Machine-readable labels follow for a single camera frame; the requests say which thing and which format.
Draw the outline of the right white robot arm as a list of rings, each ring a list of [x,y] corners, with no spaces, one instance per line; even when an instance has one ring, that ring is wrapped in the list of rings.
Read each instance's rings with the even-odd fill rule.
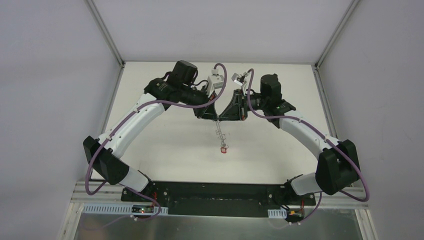
[[[360,165],[355,144],[325,135],[283,98],[277,74],[260,79],[260,90],[248,90],[248,73],[235,73],[232,80],[240,86],[234,90],[231,102],[219,115],[219,121],[244,121],[251,110],[262,111],[278,129],[303,144],[317,159],[315,172],[302,174],[285,183],[284,200],[296,205],[308,193],[324,192],[334,195],[360,179]]]

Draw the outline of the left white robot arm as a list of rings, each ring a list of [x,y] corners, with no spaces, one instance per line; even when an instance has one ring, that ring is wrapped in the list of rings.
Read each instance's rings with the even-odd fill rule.
[[[200,112],[213,106],[223,91],[216,92],[212,88],[212,80],[221,81],[224,90],[228,77],[227,74],[219,74],[218,66],[225,69],[223,64],[215,64],[207,86],[197,89],[194,82],[199,73],[198,68],[188,61],[177,61],[171,71],[148,83],[143,94],[118,123],[98,137],[88,136],[83,141],[88,162],[84,181],[86,193],[92,196],[99,191],[98,188],[90,190],[89,186],[92,172],[96,171],[105,184],[122,185],[132,189],[134,197],[140,202],[149,201],[153,195],[153,189],[149,186],[152,181],[144,173],[123,162],[121,157],[145,127],[169,107]]]

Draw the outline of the metal key ring disc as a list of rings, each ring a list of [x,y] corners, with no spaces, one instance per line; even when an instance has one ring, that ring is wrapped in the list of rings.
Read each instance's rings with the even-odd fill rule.
[[[215,121],[215,126],[216,126],[216,131],[215,132],[218,135],[218,139],[220,140],[220,147],[221,148],[224,148],[224,149],[227,149],[229,146],[225,142],[226,136],[225,136],[225,134],[221,130],[220,122],[219,121]]]

